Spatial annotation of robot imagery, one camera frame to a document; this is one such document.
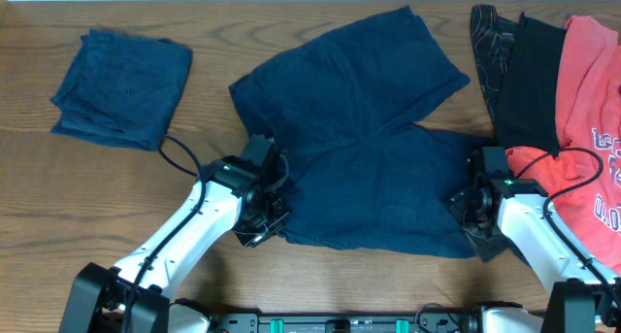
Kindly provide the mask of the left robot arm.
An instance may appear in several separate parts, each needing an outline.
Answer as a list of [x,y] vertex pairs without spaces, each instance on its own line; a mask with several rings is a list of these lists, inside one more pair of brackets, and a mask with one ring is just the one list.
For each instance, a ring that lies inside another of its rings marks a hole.
[[176,294],[205,252],[234,232],[247,248],[277,235],[289,215],[279,188],[288,161],[271,138],[253,135],[242,153],[199,164],[179,209],[112,267],[87,264],[75,277],[62,332],[207,332],[211,317]]

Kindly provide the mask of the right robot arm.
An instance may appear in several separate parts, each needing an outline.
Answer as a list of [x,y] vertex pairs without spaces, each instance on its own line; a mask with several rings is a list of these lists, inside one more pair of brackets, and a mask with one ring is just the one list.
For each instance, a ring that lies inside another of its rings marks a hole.
[[620,277],[572,233],[553,206],[563,190],[548,193],[537,181],[513,174],[501,147],[473,150],[469,183],[444,207],[478,256],[488,261],[518,250],[549,295],[537,316],[508,302],[475,306],[455,320],[463,333],[593,332],[620,328]]

